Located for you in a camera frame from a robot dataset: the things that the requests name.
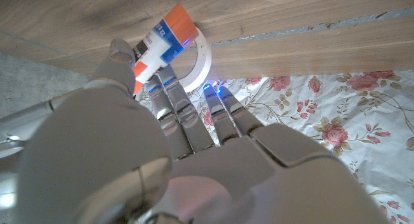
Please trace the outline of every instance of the pink rose print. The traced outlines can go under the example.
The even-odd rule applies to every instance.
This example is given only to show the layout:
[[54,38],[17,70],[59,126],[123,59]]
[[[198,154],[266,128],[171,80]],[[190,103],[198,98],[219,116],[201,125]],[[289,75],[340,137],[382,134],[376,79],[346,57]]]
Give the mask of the pink rose print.
[[260,83],[260,81],[261,81],[261,78],[248,78],[248,83],[252,85],[258,84]]
[[303,102],[298,102],[298,112],[302,111]]
[[210,114],[210,110],[206,111],[206,114],[204,116],[204,123],[207,126],[213,126],[213,119],[212,119],[212,115]]
[[390,206],[391,208],[395,208],[395,209],[401,208],[400,203],[396,202],[396,201],[388,201],[387,205]]
[[376,132],[375,135],[380,136],[380,137],[389,137],[391,136],[391,134],[386,131],[386,132]]
[[321,81],[314,76],[309,80],[308,86],[312,89],[313,92],[318,93],[321,90]]
[[227,80],[216,80],[217,85],[224,85],[227,83]]
[[317,104],[311,104],[311,105],[309,105],[309,108],[311,108],[311,109],[315,109],[315,108],[317,108],[318,107],[318,105]]
[[352,89],[356,91],[372,91],[373,89],[380,87],[376,82],[377,80],[378,78],[369,76],[368,74],[363,76],[357,75],[351,77],[348,80],[347,85],[350,85]]
[[322,133],[322,138],[326,143],[340,147],[343,142],[348,140],[348,132],[342,126],[328,123],[326,130]]
[[399,219],[401,219],[402,221],[405,221],[406,223],[410,223],[410,219],[408,219],[406,216],[403,216],[403,215],[401,215],[401,214],[397,214],[397,217],[399,218]]
[[270,81],[270,86],[275,91],[281,91],[282,89],[286,88],[290,84],[290,78],[283,76],[283,77],[274,77]]
[[368,138],[371,142],[374,142],[374,144],[381,143],[380,139],[378,139],[378,138],[376,138],[376,137],[367,136],[367,138]]
[[390,224],[397,224],[397,219],[394,216],[392,216],[389,222]]
[[395,73],[394,71],[382,71],[382,72],[370,72],[370,73],[366,73],[365,75],[369,75],[372,76],[374,78],[382,78],[382,79],[386,79],[390,76],[393,76]]
[[385,207],[384,205],[381,205],[380,210],[384,215],[387,215],[387,207]]

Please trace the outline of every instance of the floral fabric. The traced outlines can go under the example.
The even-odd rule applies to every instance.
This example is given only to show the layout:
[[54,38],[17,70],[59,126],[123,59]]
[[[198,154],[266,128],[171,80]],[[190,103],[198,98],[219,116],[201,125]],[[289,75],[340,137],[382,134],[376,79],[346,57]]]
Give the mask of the floral fabric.
[[[349,167],[390,223],[414,223],[414,71],[207,83],[227,87],[265,125],[284,124],[318,141]],[[140,96],[152,109],[147,93]],[[202,86],[189,97],[218,143]]]

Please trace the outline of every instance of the white robotic arm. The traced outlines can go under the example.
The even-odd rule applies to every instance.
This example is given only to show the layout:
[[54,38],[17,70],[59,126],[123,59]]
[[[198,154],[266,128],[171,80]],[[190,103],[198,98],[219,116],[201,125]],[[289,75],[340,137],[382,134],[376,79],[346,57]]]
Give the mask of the white robotic arm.
[[220,147],[170,66],[146,84],[153,118],[131,98],[132,53],[115,40],[83,89],[42,104],[34,133],[2,126],[0,146],[27,140],[15,223],[387,223],[336,157],[225,87],[204,88]]

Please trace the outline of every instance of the glue stick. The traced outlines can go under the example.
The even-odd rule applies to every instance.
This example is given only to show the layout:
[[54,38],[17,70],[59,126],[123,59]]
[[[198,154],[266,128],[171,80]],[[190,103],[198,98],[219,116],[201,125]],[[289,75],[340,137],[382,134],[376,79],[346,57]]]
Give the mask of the glue stick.
[[160,67],[167,66],[199,35],[181,4],[150,31],[134,48],[137,94]]

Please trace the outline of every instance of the floor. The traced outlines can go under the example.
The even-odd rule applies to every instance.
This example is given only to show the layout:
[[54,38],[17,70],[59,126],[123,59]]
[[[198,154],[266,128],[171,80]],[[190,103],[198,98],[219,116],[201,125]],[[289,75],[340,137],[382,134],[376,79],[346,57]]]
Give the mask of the floor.
[[0,118],[83,86],[88,76],[0,52]]

